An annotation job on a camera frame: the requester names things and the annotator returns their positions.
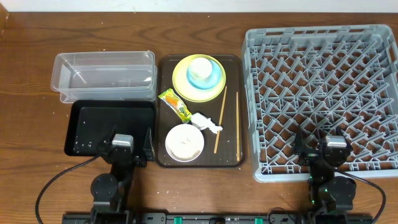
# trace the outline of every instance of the yellow and green packet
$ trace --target yellow and green packet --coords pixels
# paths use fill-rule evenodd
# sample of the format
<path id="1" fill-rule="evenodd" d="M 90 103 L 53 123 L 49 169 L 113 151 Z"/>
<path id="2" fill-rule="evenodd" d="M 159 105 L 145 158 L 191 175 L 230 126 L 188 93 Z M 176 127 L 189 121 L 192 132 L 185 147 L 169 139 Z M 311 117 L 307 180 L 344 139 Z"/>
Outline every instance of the yellow and green packet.
<path id="1" fill-rule="evenodd" d="M 165 103 L 174 110 L 184 124 L 191 120 L 191 112 L 189 112 L 185 103 L 174 93 L 172 88 L 160 94 L 159 98 L 165 101 Z"/>

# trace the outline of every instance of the gray plastic basket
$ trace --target gray plastic basket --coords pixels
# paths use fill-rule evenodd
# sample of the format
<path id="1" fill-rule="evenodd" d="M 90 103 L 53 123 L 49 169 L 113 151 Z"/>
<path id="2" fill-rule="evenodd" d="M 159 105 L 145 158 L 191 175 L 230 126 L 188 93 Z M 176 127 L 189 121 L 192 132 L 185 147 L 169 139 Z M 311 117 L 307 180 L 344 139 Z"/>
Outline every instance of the gray plastic basket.
<path id="1" fill-rule="evenodd" d="M 292 154 L 340 126 L 360 177 L 398 176 L 398 49 L 385 25 L 252 29 L 242 47 L 249 142 L 258 182 L 302 181 Z"/>

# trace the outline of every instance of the wooden chopstick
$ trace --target wooden chopstick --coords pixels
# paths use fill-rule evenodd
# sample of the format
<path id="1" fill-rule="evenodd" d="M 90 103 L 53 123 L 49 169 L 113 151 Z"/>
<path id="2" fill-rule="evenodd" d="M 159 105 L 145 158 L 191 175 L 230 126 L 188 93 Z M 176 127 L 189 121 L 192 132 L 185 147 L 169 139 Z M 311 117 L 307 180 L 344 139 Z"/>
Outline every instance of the wooden chopstick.
<path id="1" fill-rule="evenodd" d="M 224 90 L 224 98 L 223 98 L 223 104 L 221 105 L 221 114 L 220 114 L 220 121 L 218 123 L 219 126 L 221 126 L 221 122 L 223 121 L 223 113 L 224 113 L 224 105 L 225 105 L 225 96 L 226 96 L 226 86 Z M 220 137 L 220 131 L 217 132 L 217 137 L 216 137 L 216 145 L 214 146 L 214 153 L 217 153 L 217 147 L 218 147 L 218 138 Z"/>
<path id="2" fill-rule="evenodd" d="M 239 95 L 236 92 L 236 160 L 239 161 L 240 156 L 240 148 L 239 148 Z"/>

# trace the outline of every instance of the white tissue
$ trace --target white tissue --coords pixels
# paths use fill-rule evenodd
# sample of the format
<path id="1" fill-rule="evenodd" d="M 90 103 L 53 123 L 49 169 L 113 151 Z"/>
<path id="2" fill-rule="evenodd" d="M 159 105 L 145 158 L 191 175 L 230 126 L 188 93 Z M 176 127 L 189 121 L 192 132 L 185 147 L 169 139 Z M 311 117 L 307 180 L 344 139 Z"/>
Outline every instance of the white tissue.
<path id="1" fill-rule="evenodd" d="M 204 130 L 206 128 L 209 128 L 210 131 L 215 134 L 217 134 L 218 131 L 223 130 L 223 127 L 216 126 L 215 123 L 211 122 L 210 118 L 207 118 L 200 113 L 195 113 L 194 115 L 192 115 L 191 122 L 199 130 Z"/>

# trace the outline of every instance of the clear plastic container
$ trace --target clear plastic container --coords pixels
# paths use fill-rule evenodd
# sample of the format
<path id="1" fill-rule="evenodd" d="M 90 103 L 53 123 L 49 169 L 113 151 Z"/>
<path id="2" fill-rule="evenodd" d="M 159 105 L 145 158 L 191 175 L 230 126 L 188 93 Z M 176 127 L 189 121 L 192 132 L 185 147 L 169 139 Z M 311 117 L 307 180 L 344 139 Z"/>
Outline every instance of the clear plastic container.
<path id="1" fill-rule="evenodd" d="M 156 98 L 155 55 L 146 52 L 62 53 L 55 57 L 51 89 L 61 102 Z"/>

